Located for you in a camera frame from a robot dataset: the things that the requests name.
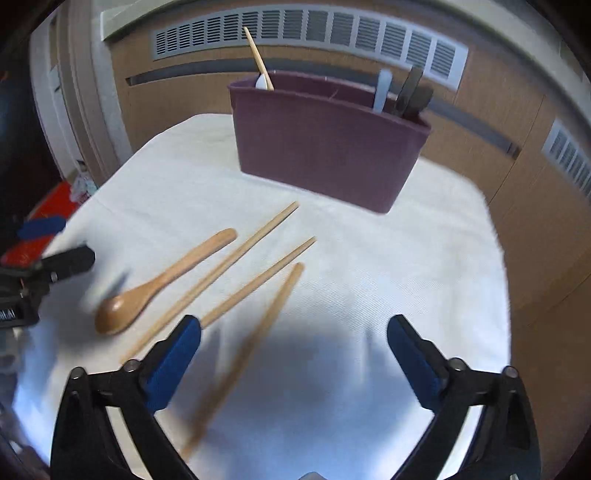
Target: wooden spoon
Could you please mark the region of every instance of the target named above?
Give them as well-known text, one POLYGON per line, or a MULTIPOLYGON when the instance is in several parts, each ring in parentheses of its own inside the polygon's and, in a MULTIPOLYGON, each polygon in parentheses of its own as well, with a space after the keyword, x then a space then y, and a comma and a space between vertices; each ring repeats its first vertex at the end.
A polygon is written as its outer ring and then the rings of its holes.
POLYGON ((113 335, 126 329, 139 316, 152 298, 195 265, 233 242, 238 234, 233 228, 216 233, 201 245, 147 283, 104 300, 95 317, 95 329, 104 335, 113 335))

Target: black clamp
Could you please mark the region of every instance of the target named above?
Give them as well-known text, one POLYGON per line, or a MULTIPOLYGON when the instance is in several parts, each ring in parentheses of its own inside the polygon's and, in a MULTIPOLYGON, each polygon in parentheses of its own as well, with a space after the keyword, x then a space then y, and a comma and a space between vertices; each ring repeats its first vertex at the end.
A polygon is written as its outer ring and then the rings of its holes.
POLYGON ((448 480, 539 480, 538 437, 517 369, 495 374, 471 370, 460 358, 448 360, 403 315, 390 320, 388 344, 421 406, 435 414, 392 480, 436 480, 476 405, 484 406, 478 428, 460 470, 448 480))
POLYGON ((141 480, 119 448, 106 407, 119 407, 144 465, 154 480, 196 480, 154 418, 172 398, 201 342, 199 321, 187 315, 143 361, 119 370, 70 373, 57 414, 51 477, 59 480, 141 480))
POLYGON ((49 285, 90 270, 95 253, 87 246, 42 258, 27 268, 0 266, 0 328, 34 325, 49 285))

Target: red object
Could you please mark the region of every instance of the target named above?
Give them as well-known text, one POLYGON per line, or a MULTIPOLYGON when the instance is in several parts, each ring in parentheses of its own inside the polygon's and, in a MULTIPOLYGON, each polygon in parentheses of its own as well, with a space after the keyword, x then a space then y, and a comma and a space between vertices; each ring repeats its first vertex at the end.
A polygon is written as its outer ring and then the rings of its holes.
POLYGON ((228 87, 241 170, 387 213, 431 126, 375 113, 374 93, 350 82, 269 74, 272 92, 256 77, 228 87))
MULTIPOLYGON (((33 211, 30 219, 48 218, 54 215, 68 219, 78 210, 78 207, 80 207, 79 204, 70 201, 70 184, 64 180, 33 211)), ((47 235, 35 240, 20 241, 2 257, 3 263, 15 267, 30 265, 41 258, 53 237, 54 235, 47 235)))

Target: air vent grille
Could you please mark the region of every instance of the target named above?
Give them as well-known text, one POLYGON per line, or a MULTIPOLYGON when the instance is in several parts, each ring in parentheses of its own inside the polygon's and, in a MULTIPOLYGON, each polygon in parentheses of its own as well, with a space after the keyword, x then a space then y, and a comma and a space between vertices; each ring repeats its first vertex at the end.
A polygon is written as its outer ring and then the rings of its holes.
POLYGON ((542 152, 591 203, 591 163, 559 119, 554 121, 542 152))
POLYGON ((330 42, 332 44, 348 46, 351 43, 353 19, 353 15, 335 12, 333 28, 330 32, 330 42))
POLYGON ((182 25, 178 28, 178 47, 189 48, 191 46, 191 25, 182 25))
POLYGON ((361 50, 374 51, 378 42, 378 31, 379 21, 373 18, 361 17, 355 47, 361 50))
POLYGON ((205 43, 205 22, 200 20, 191 25, 191 44, 198 47, 205 43))
POLYGON ((406 37, 406 31, 406 28, 400 25, 386 23, 384 41, 382 42, 382 55, 399 59, 402 56, 402 48, 404 47, 404 37, 406 37))
POLYGON ((308 26, 306 27, 306 40, 324 41, 326 35, 326 21, 328 12, 322 10, 310 10, 308 12, 308 26))
POLYGON ((455 54, 456 48, 453 45, 438 40, 433 54, 431 71, 447 78, 452 69, 455 54))
POLYGON ((224 15, 223 40, 238 40, 238 14, 224 15))
POLYGON ((304 12, 302 10, 285 10, 283 16, 283 38, 299 40, 304 12))
POLYGON ((336 50, 410 69, 457 89, 468 48, 399 18, 347 7, 287 4, 242 7, 203 15, 157 30, 154 60, 208 48, 246 45, 242 27, 259 45, 336 50))
POLYGON ((156 35, 156 55, 166 53, 166 32, 160 32, 156 35))
POLYGON ((265 10, 262 13, 261 38, 279 38, 279 10, 265 10))
POLYGON ((219 42, 222 38, 222 19, 213 17, 207 19, 207 43, 219 42))
POLYGON ((431 37, 419 32, 413 32, 410 36, 406 62, 422 69, 425 68, 430 47, 431 37))
MULTIPOLYGON (((244 12, 242 14, 242 26, 248 27, 248 31, 251 33, 252 38, 258 36, 258 13, 259 12, 244 12)), ((246 40, 246 35, 242 32, 242 39, 246 40)))

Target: chopstick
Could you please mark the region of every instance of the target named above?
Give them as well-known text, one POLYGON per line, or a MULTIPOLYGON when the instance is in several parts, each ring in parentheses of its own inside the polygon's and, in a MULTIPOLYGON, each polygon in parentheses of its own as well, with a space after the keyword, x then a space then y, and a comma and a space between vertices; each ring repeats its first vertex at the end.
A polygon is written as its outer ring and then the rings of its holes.
POLYGON ((248 44, 250 45, 252 55, 255 57, 256 66, 259 68, 259 71, 261 72, 263 77, 265 77, 265 82, 267 83, 267 90, 275 90, 271 82, 271 77, 269 77, 269 72, 267 72, 265 63, 262 61, 261 54, 259 53, 258 48, 255 45, 255 41, 252 39, 251 33, 248 31, 248 27, 243 27, 243 29, 244 33, 246 34, 248 44))
POLYGON ((205 277, 196 283, 182 298, 170 307, 164 315, 162 315, 156 322, 145 332, 135 345, 127 351, 124 355, 122 364, 128 359, 135 357, 138 352, 144 348, 160 331, 172 322, 185 308, 202 294, 213 282, 215 282, 222 274, 242 258, 252 247, 254 247, 260 240, 271 233, 278 225, 280 225, 287 217, 289 217, 298 207, 299 203, 293 202, 287 208, 278 213, 270 222, 263 226, 258 232, 250 237, 246 242, 234 250, 222 263, 211 270, 205 277))
POLYGON ((296 286, 296 283, 300 279, 303 271, 303 263, 297 263, 294 266, 290 275, 287 277, 286 281, 281 286, 281 289, 275 296, 275 299, 273 299, 271 306, 265 312, 265 315, 256 326, 256 329, 242 344, 238 354, 236 355, 236 358, 232 362, 230 371, 202 401, 201 406, 197 411, 195 432, 181 450, 181 457, 184 460, 189 458, 191 452, 197 447, 199 442, 205 436, 207 432, 207 425, 226 401, 226 398, 233 390, 236 383, 238 383, 238 380, 246 369, 252 354, 275 323, 277 316, 285 305, 285 302, 289 298, 293 288, 296 286))
POLYGON ((302 243, 298 248, 296 248, 293 252, 284 256, 281 260, 279 260, 275 265, 271 268, 265 270, 259 276, 252 279, 249 283, 244 285, 240 290, 238 290, 234 295, 229 297, 225 302, 215 307, 211 312, 205 314, 201 318, 201 328, 206 328, 210 326, 213 322, 215 322, 218 318, 220 318, 224 313, 226 313, 231 308, 235 307, 238 302, 244 300, 248 297, 253 291, 255 291, 258 287, 263 285, 267 280, 269 280, 273 275, 275 275, 279 270, 285 268, 289 263, 299 257, 304 251, 309 249, 312 245, 316 242, 316 238, 312 237, 309 240, 306 240, 302 243))

